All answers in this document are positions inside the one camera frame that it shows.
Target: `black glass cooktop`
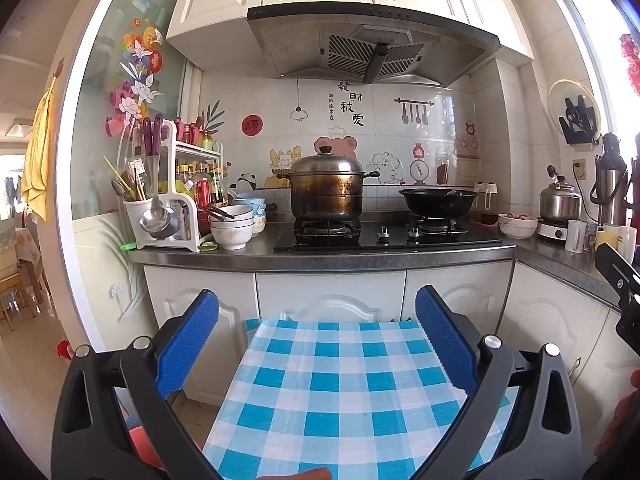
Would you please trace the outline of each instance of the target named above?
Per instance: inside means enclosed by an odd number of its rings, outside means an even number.
[[[386,227],[388,237],[379,236]],[[273,246],[274,251],[385,251],[416,248],[423,250],[445,250],[475,245],[499,245],[499,233],[484,230],[472,224],[459,223],[458,233],[424,234],[421,230],[404,225],[389,225],[384,222],[363,222],[359,234],[343,236],[304,236],[287,230]]]

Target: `blue and white checkered tablecloth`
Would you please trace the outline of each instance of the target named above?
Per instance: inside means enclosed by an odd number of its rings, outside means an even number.
[[[493,457],[516,393],[507,391],[472,468]],[[203,452],[229,480],[321,465],[334,480],[407,480],[465,399],[415,321],[264,320]]]

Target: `chair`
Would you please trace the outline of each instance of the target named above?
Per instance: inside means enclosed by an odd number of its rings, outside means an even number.
[[[20,302],[24,306],[29,306],[22,275],[18,268],[18,256],[15,253],[15,221],[13,218],[9,218],[0,221],[0,314],[6,317],[12,331],[14,330],[14,325],[1,296],[2,293],[14,287],[17,290]]]

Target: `yellow stick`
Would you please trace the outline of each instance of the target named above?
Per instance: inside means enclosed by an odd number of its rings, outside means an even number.
[[[118,171],[113,167],[113,165],[109,162],[109,159],[107,158],[106,155],[103,155],[102,158],[104,159],[104,161],[107,163],[107,166],[109,167],[109,169],[111,171],[113,171],[113,174],[116,176],[116,178],[118,179],[118,181],[122,184],[122,187],[124,187],[124,189],[127,190],[127,192],[133,197],[133,200],[136,199],[136,196],[133,194],[133,190],[131,189],[131,187],[129,186],[129,184],[127,184],[124,179],[120,176],[120,174],[118,173]]]

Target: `yellow mug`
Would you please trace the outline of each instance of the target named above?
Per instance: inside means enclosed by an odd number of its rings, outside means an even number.
[[[598,231],[596,233],[596,245],[595,249],[598,248],[600,244],[607,243],[615,250],[618,250],[618,233],[613,233],[611,231]]]

